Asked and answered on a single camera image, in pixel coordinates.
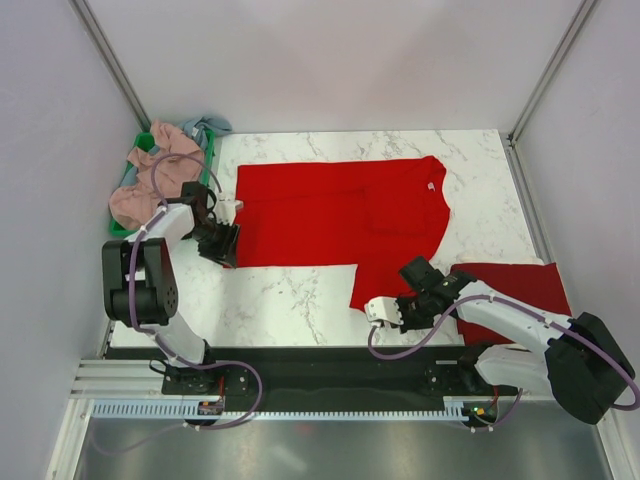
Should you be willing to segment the bright red t shirt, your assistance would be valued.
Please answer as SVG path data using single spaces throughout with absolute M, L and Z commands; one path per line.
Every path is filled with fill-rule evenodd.
M 449 225 L 446 167 L 434 156 L 241 165 L 237 265 L 356 268 L 350 306 L 409 288 L 400 270 L 430 260 Z

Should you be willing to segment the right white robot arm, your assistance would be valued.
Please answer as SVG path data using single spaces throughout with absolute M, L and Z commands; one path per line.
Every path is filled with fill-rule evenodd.
M 637 401 L 619 401 L 626 390 L 639 387 L 632 365 L 599 317 L 545 311 L 467 272 L 443 274 L 423 257 L 399 274 L 414 293 L 396 301 L 402 329 L 430 328 L 453 316 L 509 340 L 486 347 L 458 368 L 465 391 L 477 394 L 498 384 L 550 395 L 587 424 L 598 423 L 611 409 L 638 409 Z

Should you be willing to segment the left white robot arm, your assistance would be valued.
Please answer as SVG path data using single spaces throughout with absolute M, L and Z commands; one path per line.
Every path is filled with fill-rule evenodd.
M 236 216 L 242 207 L 232 194 L 187 182 L 179 197 L 160 201 L 137 231 L 106 242 L 101 251 L 108 318 L 154 341 L 170 365 L 186 368 L 185 382 L 198 393 L 215 389 L 220 371 L 208 342 L 180 313 L 171 253 L 190 238 L 200 257 L 235 268 L 240 234 Z

